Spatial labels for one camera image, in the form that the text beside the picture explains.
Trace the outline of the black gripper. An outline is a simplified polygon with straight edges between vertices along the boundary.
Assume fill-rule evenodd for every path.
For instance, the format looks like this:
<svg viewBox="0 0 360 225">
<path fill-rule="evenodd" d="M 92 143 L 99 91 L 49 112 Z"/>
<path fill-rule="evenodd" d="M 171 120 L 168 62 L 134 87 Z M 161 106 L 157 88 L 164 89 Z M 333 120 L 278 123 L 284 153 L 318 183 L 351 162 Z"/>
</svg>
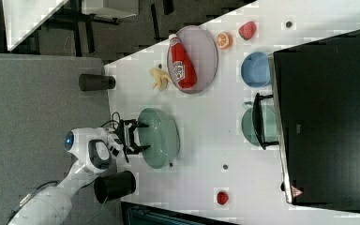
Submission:
<svg viewBox="0 0 360 225">
<path fill-rule="evenodd" d="M 123 144 L 125 154 L 136 155 L 147 150 L 151 145 L 137 146 L 134 142 L 134 131 L 136 128 L 148 128 L 149 126 L 135 119 L 121 120 L 117 127 L 117 136 Z"/>
</svg>

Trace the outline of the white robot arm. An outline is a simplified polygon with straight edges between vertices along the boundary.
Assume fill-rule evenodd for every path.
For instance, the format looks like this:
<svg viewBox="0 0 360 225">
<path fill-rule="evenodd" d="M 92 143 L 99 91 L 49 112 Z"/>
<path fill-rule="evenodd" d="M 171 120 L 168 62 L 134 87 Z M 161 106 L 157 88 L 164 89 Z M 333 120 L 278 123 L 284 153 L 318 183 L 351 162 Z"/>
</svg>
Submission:
<svg viewBox="0 0 360 225">
<path fill-rule="evenodd" d="M 117 127 L 72 129 L 65 138 L 65 149 L 76 158 L 68 175 L 53 186 L 45 183 L 28 194 L 12 213 L 7 225 L 61 225 L 72 208 L 71 198 L 90 184 L 100 203 L 133 193 L 136 179 L 125 171 L 104 177 L 114 157 L 138 155 L 148 147 L 135 143 L 134 131 L 145 123 L 122 120 Z"/>
</svg>

